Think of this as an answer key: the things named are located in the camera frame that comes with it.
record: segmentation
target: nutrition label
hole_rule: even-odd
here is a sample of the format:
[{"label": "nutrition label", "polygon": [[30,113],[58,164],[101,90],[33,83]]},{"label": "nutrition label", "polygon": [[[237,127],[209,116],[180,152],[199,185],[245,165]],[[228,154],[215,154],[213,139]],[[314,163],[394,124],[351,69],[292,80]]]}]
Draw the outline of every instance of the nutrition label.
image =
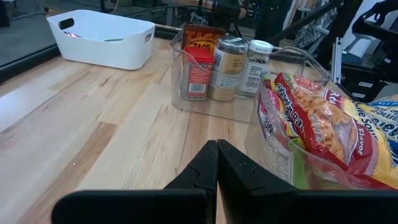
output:
[{"label": "nutrition label", "polygon": [[268,170],[282,180],[293,184],[292,152],[286,150],[276,139],[270,142],[266,151],[269,164]]},{"label": "nutrition label", "polygon": [[265,158],[267,158],[267,166],[264,168],[282,180],[293,184],[293,152],[286,149],[277,138],[270,133],[272,129],[268,127],[270,121],[267,111],[265,107],[263,107],[261,100],[259,100],[259,104],[257,113],[262,129],[265,132],[264,138],[267,142],[267,147],[264,151],[266,154]]},{"label": "nutrition label", "polygon": [[267,68],[268,65],[265,64],[248,62],[240,87],[241,91],[252,94],[257,93],[258,85],[260,84],[260,74],[266,71]]},{"label": "nutrition label", "polygon": [[215,88],[236,88],[239,84],[238,75],[223,75],[218,72],[213,72],[211,74],[210,85]]}]

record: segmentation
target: red spice bottle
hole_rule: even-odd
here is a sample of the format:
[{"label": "red spice bottle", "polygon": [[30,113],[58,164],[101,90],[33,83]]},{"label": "red spice bottle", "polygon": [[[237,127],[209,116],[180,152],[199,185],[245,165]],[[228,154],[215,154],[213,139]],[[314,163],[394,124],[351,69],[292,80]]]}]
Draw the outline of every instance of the red spice bottle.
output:
[{"label": "red spice bottle", "polygon": [[213,66],[213,54],[199,47],[185,47],[184,51],[192,57],[184,56],[186,60],[183,61],[182,97],[186,100],[205,100]]}]

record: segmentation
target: white plastic basket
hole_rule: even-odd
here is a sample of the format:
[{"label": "white plastic basket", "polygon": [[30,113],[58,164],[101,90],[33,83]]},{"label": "white plastic basket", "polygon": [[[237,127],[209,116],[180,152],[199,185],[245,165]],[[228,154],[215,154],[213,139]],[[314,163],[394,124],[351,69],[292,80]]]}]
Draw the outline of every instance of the white plastic basket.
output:
[{"label": "white plastic basket", "polygon": [[152,52],[153,22],[89,10],[66,12],[47,20],[67,60],[135,70]]}]

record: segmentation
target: black metal frame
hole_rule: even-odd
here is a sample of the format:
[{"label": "black metal frame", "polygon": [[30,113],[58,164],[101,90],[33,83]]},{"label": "black metal frame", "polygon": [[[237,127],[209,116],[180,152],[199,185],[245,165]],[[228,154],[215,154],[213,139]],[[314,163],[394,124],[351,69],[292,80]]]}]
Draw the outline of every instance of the black metal frame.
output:
[{"label": "black metal frame", "polygon": [[332,9],[341,6],[345,1],[344,0],[331,0],[329,3],[326,3],[324,6],[319,9],[314,10],[309,15],[305,16],[301,20],[291,24],[288,28],[284,29],[282,32],[278,33],[273,38],[270,38],[268,41],[271,43],[279,42],[283,38],[287,37],[290,34],[294,34],[299,31],[305,25],[311,23],[312,21],[320,18],[324,14],[328,13]]}]

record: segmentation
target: spice bottle label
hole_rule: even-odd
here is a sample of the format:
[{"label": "spice bottle label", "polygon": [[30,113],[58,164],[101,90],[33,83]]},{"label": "spice bottle label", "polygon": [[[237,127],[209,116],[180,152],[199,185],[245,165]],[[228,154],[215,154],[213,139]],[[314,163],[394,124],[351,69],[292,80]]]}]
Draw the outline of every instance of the spice bottle label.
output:
[{"label": "spice bottle label", "polygon": [[240,90],[246,93],[257,93],[260,83],[260,74],[268,69],[268,65],[248,62],[242,78]]},{"label": "spice bottle label", "polygon": [[206,96],[211,64],[201,63],[200,66],[189,64],[188,96]]},{"label": "spice bottle label", "polygon": [[230,54],[220,49],[214,51],[214,71],[226,75],[239,75],[243,71],[244,62],[244,54]]},{"label": "spice bottle label", "polygon": [[225,75],[219,72],[211,73],[210,85],[214,88],[236,88],[239,84],[239,75]]}]

